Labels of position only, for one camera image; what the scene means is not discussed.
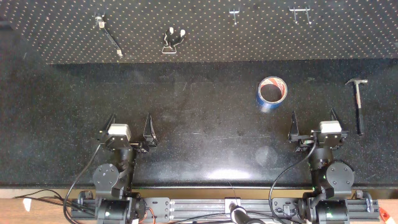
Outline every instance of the red object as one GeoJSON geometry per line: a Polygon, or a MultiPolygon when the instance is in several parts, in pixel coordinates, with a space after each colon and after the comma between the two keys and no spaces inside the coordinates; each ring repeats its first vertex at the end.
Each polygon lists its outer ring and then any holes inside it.
{"type": "Polygon", "coordinates": [[[384,222],[387,222],[387,220],[391,217],[384,209],[379,208],[380,211],[380,217],[383,219],[384,222]]]}

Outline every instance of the hammer head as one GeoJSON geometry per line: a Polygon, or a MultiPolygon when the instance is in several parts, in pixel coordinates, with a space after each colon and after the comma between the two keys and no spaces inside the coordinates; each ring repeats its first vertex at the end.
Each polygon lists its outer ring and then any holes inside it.
{"type": "Polygon", "coordinates": [[[358,85],[358,84],[361,84],[361,83],[367,83],[368,80],[363,80],[363,79],[360,79],[360,78],[352,78],[352,79],[348,80],[348,82],[346,83],[346,85],[347,85],[348,83],[350,83],[350,82],[354,82],[354,85],[358,85]]]}

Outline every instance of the orange wire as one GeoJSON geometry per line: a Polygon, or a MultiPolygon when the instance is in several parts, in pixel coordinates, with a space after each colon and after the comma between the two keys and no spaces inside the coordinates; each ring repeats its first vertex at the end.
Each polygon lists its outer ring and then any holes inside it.
{"type": "Polygon", "coordinates": [[[154,224],[156,224],[154,211],[151,208],[148,208],[148,210],[150,210],[152,218],[154,219],[154,224]]]}
{"type": "Polygon", "coordinates": [[[147,218],[147,211],[145,211],[144,218],[142,220],[139,220],[139,222],[142,223],[146,218],[147,218]]]}

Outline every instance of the metal plate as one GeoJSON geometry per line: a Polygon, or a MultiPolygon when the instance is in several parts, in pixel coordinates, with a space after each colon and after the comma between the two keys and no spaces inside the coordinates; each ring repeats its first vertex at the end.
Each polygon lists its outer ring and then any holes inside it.
{"type": "MultiPolygon", "coordinates": [[[[151,208],[154,211],[157,223],[168,223],[170,221],[170,199],[166,197],[153,197],[144,199],[147,208],[151,208]]],[[[154,219],[147,210],[147,217],[143,221],[144,223],[153,223],[154,219]]]]}
{"type": "Polygon", "coordinates": [[[47,63],[215,62],[398,57],[398,2],[379,1],[0,1],[0,16],[47,63]],[[289,8],[309,7],[297,13],[289,8]],[[238,10],[236,25],[230,10],[238,10]],[[119,59],[94,14],[120,45],[119,59]],[[177,54],[162,36],[185,29],[177,54]]]}

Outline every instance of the wooden surface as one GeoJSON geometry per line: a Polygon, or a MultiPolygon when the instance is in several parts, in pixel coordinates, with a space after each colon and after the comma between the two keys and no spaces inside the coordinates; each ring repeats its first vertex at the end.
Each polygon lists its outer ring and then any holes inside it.
{"type": "MultiPolygon", "coordinates": [[[[394,220],[398,220],[398,200],[379,200],[379,204],[394,220]]],[[[63,216],[61,206],[43,202],[32,201],[30,211],[27,212],[22,199],[0,199],[0,211],[0,224],[68,223],[63,216]]]]}

